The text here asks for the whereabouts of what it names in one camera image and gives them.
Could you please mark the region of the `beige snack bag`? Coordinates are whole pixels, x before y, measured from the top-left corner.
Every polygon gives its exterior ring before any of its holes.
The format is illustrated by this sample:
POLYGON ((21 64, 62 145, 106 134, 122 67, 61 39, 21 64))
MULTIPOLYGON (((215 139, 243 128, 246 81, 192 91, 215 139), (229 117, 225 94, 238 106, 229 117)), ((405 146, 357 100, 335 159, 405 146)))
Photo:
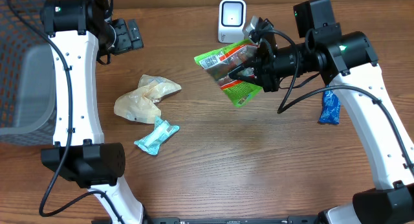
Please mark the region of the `beige snack bag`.
POLYGON ((157 104, 165 97, 180 92, 182 87, 167 78, 142 75, 138 87, 122 96, 114 104, 114 114, 134 122, 154 124, 161 117, 157 104))

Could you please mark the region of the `mint green snack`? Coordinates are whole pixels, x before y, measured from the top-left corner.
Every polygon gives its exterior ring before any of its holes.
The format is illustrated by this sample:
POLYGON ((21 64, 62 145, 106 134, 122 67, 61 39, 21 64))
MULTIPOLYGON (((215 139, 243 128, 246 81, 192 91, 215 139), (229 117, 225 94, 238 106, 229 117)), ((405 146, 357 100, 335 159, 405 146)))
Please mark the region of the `mint green snack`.
POLYGON ((176 134, 179 129, 179 126, 171 125, 167 120, 156 117, 154 130, 144 138, 134 141, 134 145, 149 155, 157 156, 160 146, 176 134))

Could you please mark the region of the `green gummy candy bag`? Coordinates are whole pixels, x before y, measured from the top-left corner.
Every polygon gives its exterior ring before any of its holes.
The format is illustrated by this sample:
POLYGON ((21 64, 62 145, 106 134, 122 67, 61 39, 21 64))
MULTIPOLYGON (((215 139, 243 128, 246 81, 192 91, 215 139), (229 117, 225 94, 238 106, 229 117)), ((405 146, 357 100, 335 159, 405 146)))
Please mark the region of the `green gummy candy bag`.
POLYGON ((257 45, 244 39, 194 57, 195 63, 201 66, 230 99, 235 107, 243 107, 261 90, 258 85, 235 80, 228 73, 241 65, 256 53, 257 45))

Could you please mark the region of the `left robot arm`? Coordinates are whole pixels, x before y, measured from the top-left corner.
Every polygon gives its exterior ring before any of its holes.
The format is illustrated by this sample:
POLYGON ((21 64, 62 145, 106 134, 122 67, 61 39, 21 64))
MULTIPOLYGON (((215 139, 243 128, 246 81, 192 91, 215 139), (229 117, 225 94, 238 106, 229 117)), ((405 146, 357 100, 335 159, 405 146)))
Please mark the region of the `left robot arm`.
POLYGON ((41 10, 54 57, 57 109, 53 147, 41 152, 41 162, 95 196, 110 223, 148 223, 124 176, 124 147, 105 141, 98 116, 96 66, 102 56, 133 48, 124 21, 111 18, 112 1, 47 0, 41 10))

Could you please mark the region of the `blue cookie pack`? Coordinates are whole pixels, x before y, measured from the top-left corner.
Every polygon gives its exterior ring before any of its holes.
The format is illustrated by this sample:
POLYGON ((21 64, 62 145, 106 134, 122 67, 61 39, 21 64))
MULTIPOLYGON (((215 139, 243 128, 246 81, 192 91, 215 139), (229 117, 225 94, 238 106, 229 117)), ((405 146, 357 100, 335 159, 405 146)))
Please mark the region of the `blue cookie pack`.
POLYGON ((322 96, 322 111, 318 122, 320 124, 338 125, 340 123, 341 103, 332 91, 324 91, 322 96))

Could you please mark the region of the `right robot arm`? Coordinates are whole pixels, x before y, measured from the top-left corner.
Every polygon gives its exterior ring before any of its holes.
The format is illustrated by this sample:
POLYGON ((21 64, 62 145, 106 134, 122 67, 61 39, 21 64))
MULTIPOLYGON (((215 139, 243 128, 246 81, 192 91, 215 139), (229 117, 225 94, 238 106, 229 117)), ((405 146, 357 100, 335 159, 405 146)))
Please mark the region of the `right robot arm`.
POLYGON ((253 18, 246 36, 258 46, 253 58, 229 77, 279 89, 282 78, 321 76, 346 109, 367 155, 374 188, 320 212, 317 223, 408 223, 413 220, 413 142, 387 93, 378 56, 360 31, 343 34, 331 0, 308 0, 293 8, 303 43, 278 48, 279 34, 267 19, 253 18))

